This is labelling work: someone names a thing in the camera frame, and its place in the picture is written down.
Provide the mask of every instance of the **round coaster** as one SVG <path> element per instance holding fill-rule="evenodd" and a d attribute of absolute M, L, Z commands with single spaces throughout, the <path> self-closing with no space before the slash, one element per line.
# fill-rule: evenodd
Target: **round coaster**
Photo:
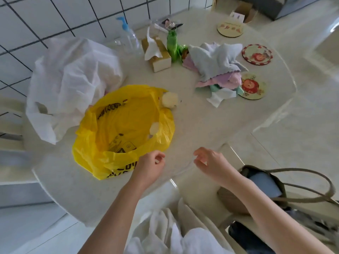
<path fill-rule="evenodd" d="M 243 34 L 243 25 L 236 21 L 225 21 L 218 25 L 218 32 L 225 37 L 239 37 Z"/>
<path fill-rule="evenodd" d="M 260 77 L 250 73 L 241 75 L 241 88 L 244 92 L 239 95 L 249 100 L 261 99 L 266 94 L 266 83 Z"/>
<path fill-rule="evenodd" d="M 260 44 L 250 44 L 241 51 L 246 61 L 254 65 L 266 65 L 273 59 L 272 51 Z"/>

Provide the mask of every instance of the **white tile floor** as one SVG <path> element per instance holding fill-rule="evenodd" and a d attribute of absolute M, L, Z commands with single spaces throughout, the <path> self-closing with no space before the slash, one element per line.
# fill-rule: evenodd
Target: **white tile floor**
<path fill-rule="evenodd" d="M 218 11 L 229 13 L 235 4 L 235 0 L 225 0 L 225 3 L 220 1 Z M 319 0 L 274 22 L 258 14 L 250 24 L 285 59 L 295 77 L 298 92 L 279 119 L 274 120 L 269 127 L 230 140 L 229 144 L 244 163 L 264 169 L 303 167 L 317 170 L 328 175 L 339 189 L 339 85 L 303 58 L 328 34 L 338 17 L 338 0 Z M 326 189 L 323 181 L 298 173 L 281 175 L 281 179 L 290 183 L 307 183 L 318 190 Z M 171 185 L 164 187 L 168 188 L 164 191 L 169 201 L 178 198 Z M 181 193 L 197 204 L 202 201 L 192 191 Z M 150 195 L 144 204 L 151 200 Z M 144 209 L 139 209 L 138 214 L 141 216 Z M 12 254 L 75 254 L 92 230 L 66 216 L 39 238 L 26 243 Z"/>

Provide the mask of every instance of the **white table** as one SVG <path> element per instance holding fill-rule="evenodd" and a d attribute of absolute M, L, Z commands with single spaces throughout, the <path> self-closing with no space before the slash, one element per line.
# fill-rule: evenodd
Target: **white table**
<path fill-rule="evenodd" d="M 190 10 L 175 16 L 184 22 L 178 33 L 180 44 L 199 46 L 203 42 L 264 44 L 267 42 L 252 28 L 245 26 L 238 38 L 226 38 L 216 29 L 226 18 L 224 14 L 204 10 Z M 164 43 L 166 36 L 160 33 Z M 250 72 L 261 75 L 268 83 L 267 95 L 256 101 L 242 97 L 224 100 L 218 108 L 206 101 L 208 88 L 195 90 L 198 80 L 195 72 L 183 68 L 179 62 L 171 68 L 153 73 L 145 61 L 131 64 L 132 73 L 126 84 L 147 84 L 165 88 L 179 94 L 182 101 L 173 110 L 176 131 L 166 150 L 166 167 L 163 175 L 148 190 L 150 193 L 172 176 L 182 172 L 193 160 L 193 151 L 200 146 L 218 149 L 235 133 L 248 132 L 263 123 L 274 111 L 288 101 L 296 91 L 294 80 L 282 58 L 273 51 L 273 60 L 265 66 L 237 58 Z M 25 119 L 23 126 L 25 148 L 33 157 L 33 171 L 43 188 L 67 212 L 86 225 L 97 222 L 111 205 L 130 173 L 106 180 L 97 180 L 91 173 L 75 163 L 71 148 L 77 127 L 68 130 L 63 139 L 52 145 L 40 140 Z"/>

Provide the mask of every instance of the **cotton ball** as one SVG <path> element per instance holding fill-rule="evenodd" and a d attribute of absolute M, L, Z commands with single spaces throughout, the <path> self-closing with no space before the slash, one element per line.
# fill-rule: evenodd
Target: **cotton ball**
<path fill-rule="evenodd" d="M 159 131 L 159 122 L 154 122 L 150 126 L 150 135 L 156 135 L 158 131 Z"/>
<path fill-rule="evenodd" d="M 162 96 L 162 105 L 166 108 L 173 109 L 179 104 L 177 93 L 167 92 Z"/>

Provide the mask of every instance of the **hand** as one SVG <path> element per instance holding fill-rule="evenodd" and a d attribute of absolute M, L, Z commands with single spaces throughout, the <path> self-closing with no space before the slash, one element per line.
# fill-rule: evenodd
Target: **hand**
<path fill-rule="evenodd" d="M 242 177 L 224 155 L 219 152 L 200 147 L 193 155 L 197 156 L 194 164 L 203 173 L 225 188 L 229 189 L 235 183 L 235 179 Z"/>
<path fill-rule="evenodd" d="M 135 166 L 130 182 L 145 191 L 162 174 L 165 166 L 165 154 L 152 151 L 141 156 Z"/>

